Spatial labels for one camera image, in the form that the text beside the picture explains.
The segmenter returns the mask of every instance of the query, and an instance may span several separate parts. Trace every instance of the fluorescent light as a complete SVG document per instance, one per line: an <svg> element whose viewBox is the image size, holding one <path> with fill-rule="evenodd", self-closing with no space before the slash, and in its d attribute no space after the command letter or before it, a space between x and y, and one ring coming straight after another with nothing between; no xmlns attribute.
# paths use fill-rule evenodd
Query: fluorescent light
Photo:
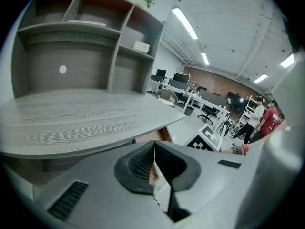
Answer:
<svg viewBox="0 0 305 229"><path fill-rule="evenodd" d="M177 18L181 21L181 23L184 25L186 28L187 32L189 32L190 36L193 39L198 39L196 32L192 28L191 24L187 20L187 18L184 16L184 14L181 12L179 8L174 8L172 9L173 13L177 16Z"/></svg>
<svg viewBox="0 0 305 229"><path fill-rule="evenodd" d="M288 66L292 65L295 62L294 54L290 54L288 58L286 58L282 63L281 66L287 68Z"/></svg>
<svg viewBox="0 0 305 229"><path fill-rule="evenodd" d="M209 61L208 61L208 57L206 56L206 54L205 54L204 52L202 52L201 55L202 55L202 57L203 57L203 60L204 60L205 64L206 64L206 65L210 65L210 64L209 64Z"/></svg>
<svg viewBox="0 0 305 229"><path fill-rule="evenodd" d="M266 79L267 77L268 77L268 75L266 75L266 74L264 73L262 76L258 77L258 78L254 81L254 83L255 83L255 84L258 84L259 82L261 82L262 80Z"/></svg>

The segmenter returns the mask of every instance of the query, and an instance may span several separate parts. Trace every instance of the black pants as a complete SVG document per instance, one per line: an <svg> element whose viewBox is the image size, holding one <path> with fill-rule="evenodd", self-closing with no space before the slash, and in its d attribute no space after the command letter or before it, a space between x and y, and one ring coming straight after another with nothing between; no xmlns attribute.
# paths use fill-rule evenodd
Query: black pants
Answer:
<svg viewBox="0 0 305 229"><path fill-rule="evenodd" d="M246 135L244 136L244 144L247 144L250 140L253 131L254 131L254 127L247 123L233 136L233 138L237 138L238 136L246 132Z"/></svg>
<svg viewBox="0 0 305 229"><path fill-rule="evenodd" d="M261 140L263 137L264 137L264 135L263 135L262 131L259 131L259 132L255 133L254 137L252 137L252 139L250 140L249 143L254 143L258 140Z"/></svg>

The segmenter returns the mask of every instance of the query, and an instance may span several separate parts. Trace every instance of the white shirt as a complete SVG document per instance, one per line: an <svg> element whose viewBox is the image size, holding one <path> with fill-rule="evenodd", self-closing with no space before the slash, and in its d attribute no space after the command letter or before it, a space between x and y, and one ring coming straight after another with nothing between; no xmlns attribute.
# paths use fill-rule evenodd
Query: white shirt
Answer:
<svg viewBox="0 0 305 229"><path fill-rule="evenodd" d="M248 124L256 128L259 125L259 120L262 118L264 114L264 107L262 105L258 106L254 113L250 113L251 118L248 121Z"/></svg>

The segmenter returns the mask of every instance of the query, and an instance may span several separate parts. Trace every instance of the red shirt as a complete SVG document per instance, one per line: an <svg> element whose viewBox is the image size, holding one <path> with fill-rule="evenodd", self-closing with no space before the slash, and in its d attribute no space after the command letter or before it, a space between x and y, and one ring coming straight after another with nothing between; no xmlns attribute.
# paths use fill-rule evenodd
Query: red shirt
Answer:
<svg viewBox="0 0 305 229"><path fill-rule="evenodd" d="M263 115L263 119L266 122L262 125L261 131L264 136L269 135L277 128L280 124L278 121L278 111L275 108L268 109L267 112Z"/></svg>

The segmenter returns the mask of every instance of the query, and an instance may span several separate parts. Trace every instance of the gray shelf unit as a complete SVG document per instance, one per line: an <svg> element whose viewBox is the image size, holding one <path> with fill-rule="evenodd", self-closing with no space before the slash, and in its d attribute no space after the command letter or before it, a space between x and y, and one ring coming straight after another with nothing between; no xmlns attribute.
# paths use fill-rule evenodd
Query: gray shelf unit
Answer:
<svg viewBox="0 0 305 229"><path fill-rule="evenodd" d="M14 96L68 88L146 94L162 31L126 0L33 0L13 46ZM136 40L150 45L147 54L133 48Z"/></svg>

